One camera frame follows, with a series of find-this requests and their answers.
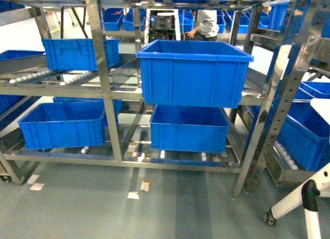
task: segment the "white metal frame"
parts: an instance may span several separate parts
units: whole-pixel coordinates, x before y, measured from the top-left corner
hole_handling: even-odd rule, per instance
[[[177,9],[147,9],[145,18],[145,30],[144,30],[144,44],[149,43],[149,31],[150,31],[150,12],[151,11],[173,11],[174,23],[175,23],[175,38],[177,41],[181,40],[180,34],[180,22],[179,22],[179,10]]]

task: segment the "epoxy floor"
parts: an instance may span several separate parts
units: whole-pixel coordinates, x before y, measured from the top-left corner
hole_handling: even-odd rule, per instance
[[[74,35],[79,29],[67,22],[68,35]],[[22,38],[30,39],[22,49],[42,49],[33,21],[5,27],[0,52],[20,49],[14,42]],[[13,28],[24,32],[10,35]],[[122,53],[132,50],[132,44],[121,46]],[[267,70],[271,54],[254,55],[255,67]],[[242,124],[238,127],[245,137]],[[40,191],[30,190],[31,184],[0,182],[0,239],[307,238],[302,207],[276,227],[262,222],[264,212],[290,192],[276,187],[267,172],[256,192],[243,192],[236,200],[230,174],[50,163],[41,163],[34,174],[45,184]],[[151,181],[149,192],[127,199],[143,179]],[[319,201],[322,236],[330,238],[330,199]]]

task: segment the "caster wheel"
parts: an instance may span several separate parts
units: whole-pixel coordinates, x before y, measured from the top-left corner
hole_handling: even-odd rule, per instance
[[[10,176],[0,176],[0,178],[5,183],[12,183],[12,179]]]
[[[273,217],[273,215],[270,212],[266,212],[263,216],[263,222],[266,225],[275,226],[276,225],[276,219]]]

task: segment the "metal shelving frame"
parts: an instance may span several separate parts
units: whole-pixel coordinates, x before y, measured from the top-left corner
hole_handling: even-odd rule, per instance
[[[103,98],[109,124],[109,135],[111,141],[107,141],[104,147],[95,147],[86,155],[77,152],[77,149],[53,149],[45,151],[31,151],[22,148],[22,133],[20,129],[6,135],[0,140],[0,173],[4,170],[16,183],[22,183],[23,170],[18,168],[16,161],[31,162],[56,162],[75,163],[91,165],[109,165],[123,167],[145,167],[159,169],[182,169],[195,171],[211,171],[220,173],[233,173],[237,175],[237,181],[233,186],[233,197],[239,196],[243,186],[247,191],[255,190],[266,162],[273,161],[273,145],[278,132],[285,120],[294,95],[301,82],[302,76],[308,70],[310,60],[316,53],[324,56],[320,50],[321,44],[328,44],[327,39],[321,38],[324,24],[330,14],[330,0],[312,0],[305,16],[303,27],[297,35],[294,31],[295,20],[302,15],[307,6],[307,0],[291,0],[286,15],[284,28],[281,32],[267,29],[258,29],[258,21],[262,10],[262,4],[273,0],[7,0],[11,2],[32,6],[29,9],[37,14],[37,25],[41,36],[50,37],[49,28],[45,20],[40,21],[44,16],[43,6],[61,7],[86,7],[89,15],[89,22],[92,31],[92,38],[98,63],[98,72],[93,73],[86,79],[78,80],[68,86],[60,86],[56,81],[49,81],[49,78],[41,78],[38,82],[21,81],[15,84],[0,83],[0,94],[25,95],[32,97],[40,96],[62,96],[62,97],[93,97]],[[256,124],[250,130],[250,140],[244,146],[235,128],[237,112],[232,109],[229,115],[232,121],[227,136],[227,152],[232,155],[232,160],[217,154],[206,154],[206,160],[200,160],[200,153],[192,153],[189,156],[198,159],[198,165],[182,165],[166,163],[166,159],[178,159],[189,153],[158,151],[150,149],[150,138],[148,127],[139,126],[143,114],[150,114],[151,107],[143,103],[140,89],[139,64],[132,56],[122,56],[122,67],[114,71],[108,70],[105,62],[103,39],[106,36],[102,19],[101,8],[132,7],[134,11],[135,27],[135,48],[141,49],[141,32],[139,22],[139,8],[195,8],[195,9],[217,9],[234,10],[234,23],[230,34],[230,43],[235,45],[238,36],[238,26],[241,11],[252,9],[250,26],[246,34],[244,50],[252,52],[254,44],[274,51],[272,64],[266,79],[260,73],[249,69],[244,87],[244,95],[240,105],[259,105],[260,113],[256,118]],[[0,26],[9,23],[0,14]],[[279,98],[274,101],[274,94],[278,88],[279,80],[284,73]],[[92,77],[99,76],[100,83],[89,82]],[[135,77],[135,84],[126,84],[129,78]],[[131,125],[117,125],[113,99],[125,101],[127,113],[134,113],[135,118]],[[130,146],[135,146],[134,152],[130,152]],[[207,163],[214,158],[220,160],[221,165],[214,166]]]

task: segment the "white jacket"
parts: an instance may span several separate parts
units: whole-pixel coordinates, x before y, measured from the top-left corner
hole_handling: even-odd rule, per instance
[[[215,37],[218,34],[216,10],[198,10],[195,27],[205,37]]]

